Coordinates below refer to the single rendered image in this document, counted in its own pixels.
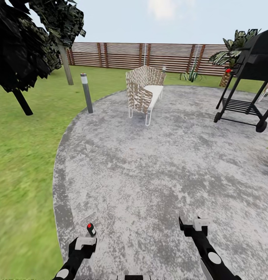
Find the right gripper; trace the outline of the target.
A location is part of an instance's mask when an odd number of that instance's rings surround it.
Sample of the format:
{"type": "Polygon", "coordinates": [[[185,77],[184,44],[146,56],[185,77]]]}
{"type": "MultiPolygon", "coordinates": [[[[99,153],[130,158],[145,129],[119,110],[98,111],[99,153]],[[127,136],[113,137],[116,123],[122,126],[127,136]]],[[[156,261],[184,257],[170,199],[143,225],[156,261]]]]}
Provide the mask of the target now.
{"type": "Polygon", "coordinates": [[[208,229],[207,226],[202,226],[202,231],[196,231],[192,225],[186,225],[184,226],[180,218],[179,220],[179,225],[180,225],[180,230],[184,231],[184,235],[186,237],[192,237],[194,243],[202,238],[207,239],[208,236],[208,229]]]}

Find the insectifuge atomizer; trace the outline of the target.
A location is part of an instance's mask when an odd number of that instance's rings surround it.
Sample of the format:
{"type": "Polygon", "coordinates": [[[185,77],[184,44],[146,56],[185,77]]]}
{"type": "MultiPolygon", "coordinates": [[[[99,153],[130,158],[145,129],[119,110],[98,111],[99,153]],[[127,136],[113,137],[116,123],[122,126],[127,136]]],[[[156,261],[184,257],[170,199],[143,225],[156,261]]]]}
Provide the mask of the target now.
{"type": "Polygon", "coordinates": [[[95,230],[95,227],[94,227],[94,225],[92,223],[88,224],[87,230],[88,230],[88,232],[90,233],[90,235],[92,237],[94,237],[96,235],[96,230],[95,230]]]}

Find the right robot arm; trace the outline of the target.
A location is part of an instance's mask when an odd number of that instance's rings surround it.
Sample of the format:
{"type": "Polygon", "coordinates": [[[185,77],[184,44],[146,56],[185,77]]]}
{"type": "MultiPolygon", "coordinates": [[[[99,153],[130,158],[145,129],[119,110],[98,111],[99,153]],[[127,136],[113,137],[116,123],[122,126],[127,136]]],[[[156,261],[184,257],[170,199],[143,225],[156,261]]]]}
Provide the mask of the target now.
{"type": "Polygon", "coordinates": [[[193,225],[184,226],[180,218],[180,230],[186,237],[192,237],[201,256],[200,264],[207,280],[242,280],[234,275],[223,263],[221,257],[207,240],[207,226],[212,225],[211,219],[193,219],[193,225]]]}

